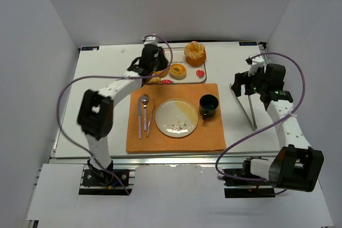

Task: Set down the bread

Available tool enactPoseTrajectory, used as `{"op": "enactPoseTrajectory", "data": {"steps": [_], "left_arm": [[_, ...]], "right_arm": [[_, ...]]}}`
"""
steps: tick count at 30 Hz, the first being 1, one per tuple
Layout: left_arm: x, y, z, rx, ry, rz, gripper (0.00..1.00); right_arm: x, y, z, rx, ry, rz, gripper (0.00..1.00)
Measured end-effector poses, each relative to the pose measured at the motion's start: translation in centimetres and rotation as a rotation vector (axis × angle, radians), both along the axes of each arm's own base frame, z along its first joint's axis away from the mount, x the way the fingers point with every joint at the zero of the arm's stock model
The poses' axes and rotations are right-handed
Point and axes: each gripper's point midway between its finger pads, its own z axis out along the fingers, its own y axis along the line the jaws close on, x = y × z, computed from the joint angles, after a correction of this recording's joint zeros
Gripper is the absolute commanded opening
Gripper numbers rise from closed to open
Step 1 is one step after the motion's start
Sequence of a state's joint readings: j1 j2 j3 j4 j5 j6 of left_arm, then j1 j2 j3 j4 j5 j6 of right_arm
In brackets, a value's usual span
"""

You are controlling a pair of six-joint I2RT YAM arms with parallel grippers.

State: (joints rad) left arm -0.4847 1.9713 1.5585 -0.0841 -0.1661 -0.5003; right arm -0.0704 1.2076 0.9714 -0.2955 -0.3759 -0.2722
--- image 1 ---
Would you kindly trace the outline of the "light glazed donut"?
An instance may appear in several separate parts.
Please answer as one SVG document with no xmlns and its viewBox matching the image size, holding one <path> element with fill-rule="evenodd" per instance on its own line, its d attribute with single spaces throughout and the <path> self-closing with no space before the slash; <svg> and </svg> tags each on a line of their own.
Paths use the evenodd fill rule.
<svg viewBox="0 0 342 228">
<path fill-rule="evenodd" d="M 181 64 L 172 64 L 169 68 L 169 74 L 174 79 L 182 80 L 186 77 L 186 68 Z"/>
</svg>

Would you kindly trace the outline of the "large sugared round bread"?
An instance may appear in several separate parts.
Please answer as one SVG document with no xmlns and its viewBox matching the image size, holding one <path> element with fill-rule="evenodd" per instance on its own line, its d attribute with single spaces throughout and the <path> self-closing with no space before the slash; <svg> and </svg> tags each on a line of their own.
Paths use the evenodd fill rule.
<svg viewBox="0 0 342 228">
<path fill-rule="evenodd" d="M 185 60 L 191 66 L 201 66 L 206 60 L 205 46 L 197 41 L 192 41 L 184 48 Z"/>
</svg>

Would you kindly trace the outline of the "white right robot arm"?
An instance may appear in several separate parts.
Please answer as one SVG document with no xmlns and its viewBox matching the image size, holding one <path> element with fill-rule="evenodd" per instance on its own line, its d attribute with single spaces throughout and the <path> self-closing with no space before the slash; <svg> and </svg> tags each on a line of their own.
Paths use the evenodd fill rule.
<svg viewBox="0 0 342 228">
<path fill-rule="evenodd" d="M 263 178 L 274 188 L 311 192 L 320 174 L 324 156 L 313 149 L 303 135 L 297 118 L 291 114 L 293 98 L 283 89 L 286 69 L 282 65 L 267 64 L 254 74 L 235 74 L 230 86 L 236 97 L 259 94 L 265 110 L 273 122 L 280 151 L 274 159 L 250 158 L 244 161 L 242 177 Z"/>
</svg>

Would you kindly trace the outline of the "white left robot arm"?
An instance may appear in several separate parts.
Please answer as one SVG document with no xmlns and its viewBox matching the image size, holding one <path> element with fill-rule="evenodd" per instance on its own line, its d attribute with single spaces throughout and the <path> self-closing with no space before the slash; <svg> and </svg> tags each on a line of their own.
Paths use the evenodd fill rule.
<svg viewBox="0 0 342 228">
<path fill-rule="evenodd" d="M 169 62 L 161 47 L 146 44 L 142 54 L 133 60 L 124 74 L 125 79 L 97 91 L 87 90 L 82 99 L 77 123 L 88 141 L 92 153 L 88 167 L 101 180 L 111 178 L 113 162 L 110 157 L 107 136 L 113 127 L 115 106 L 133 91 L 141 88 L 154 72 L 167 68 Z"/>
</svg>

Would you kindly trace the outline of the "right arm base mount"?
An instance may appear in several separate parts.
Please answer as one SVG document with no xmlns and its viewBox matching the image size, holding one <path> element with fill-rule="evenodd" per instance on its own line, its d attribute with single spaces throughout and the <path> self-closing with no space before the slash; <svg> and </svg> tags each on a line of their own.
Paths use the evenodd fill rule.
<svg viewBox="0 0 342 228">
<path fill-rule="evenodd" d="M 251 174 L 251 158 L 247 158 L 241 168 L 223 169 L 225 176 L 218 173 L 223 181 L 226 199 L 274 198 L 275 191 L 269 182 L 258 181 L 260 177 Z"/>
</svg>

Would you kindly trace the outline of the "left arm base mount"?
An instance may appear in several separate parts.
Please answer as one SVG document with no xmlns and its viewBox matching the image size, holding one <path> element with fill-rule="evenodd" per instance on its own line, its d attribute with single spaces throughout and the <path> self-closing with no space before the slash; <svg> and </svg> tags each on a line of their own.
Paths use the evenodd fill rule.
<svg viewBox="0 0 342 228">
<path fill-rule="evenodd" d="M 130 170 L 113 169 L 113 164 L 109 165 L 108 174 L 101 168 L 93 167 L 90 160 L 87 161 L 87 168 L 83 170 L 80 182 L 79 195 L 125 195 L 125 189 L 131 193 Z"/>
</svg>

